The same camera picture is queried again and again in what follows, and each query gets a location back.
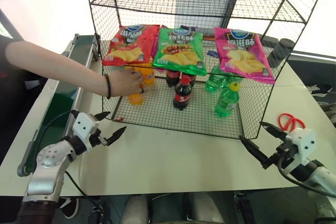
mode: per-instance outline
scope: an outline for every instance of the snack bag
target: snack bag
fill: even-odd
[[[262,83],[275,83],[258,34],[215,28],[215,39],[220,69]]]
[[[159,25],[121,26],[110,42],[105,66],[122,66],[128,63],[147,63]]]
[[[159,35],[160,35],[160,30],[157,31],[156,35],[155,35],[155,40],[154,40],[154,44],[153,44],[153,48],[152,48],[152,53],[151,56],[154,59],[155,55],[157,53],[157,46],[159,44]]]
[[[161,28],[153,66],[204,76],[206,69],[200,33],[181,28]]]

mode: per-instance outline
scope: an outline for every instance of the pink chip bag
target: pink chip bag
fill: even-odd
[[[215,41],[220,69],[262,83],[275,83],[258,34],[215,28]]]

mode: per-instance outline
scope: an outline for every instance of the bracelet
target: bracelet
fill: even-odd
[[[111,98],[111,83],[108,74],[104,74],[107,83],[107,99]]]

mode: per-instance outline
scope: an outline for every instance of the human arm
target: human arm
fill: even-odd
[[[102,96],[108,95],[104,76],[35,44],[26,41],[12,42],[6,47],[5,57],[10,64],[40,76],[69,82]],[[109,79],[112,96],[141,92],[142,77],[134,69],[112,72]]]

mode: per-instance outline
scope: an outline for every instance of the scissors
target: scissors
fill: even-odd
[[[287,116],[289,119],[287,121],[287,123],[283,126],[282,123],[281,123],[281,118],[283,116]],[[278,123],[279,123],[279,126],[280,128],[283,130],[283,131],[287,131],[289,126],[292,125],[292,128],[290,129],[290,132],[292,132],[293,130],[295,130],[296,128],[296,123],[299,123],[301,124],[302,128],[306,128],[306,125],[303,121],[301,121],[300,119],[296,118],[295,116],[289,114],[289,113],[282,113],[279,115],[278,117]]]

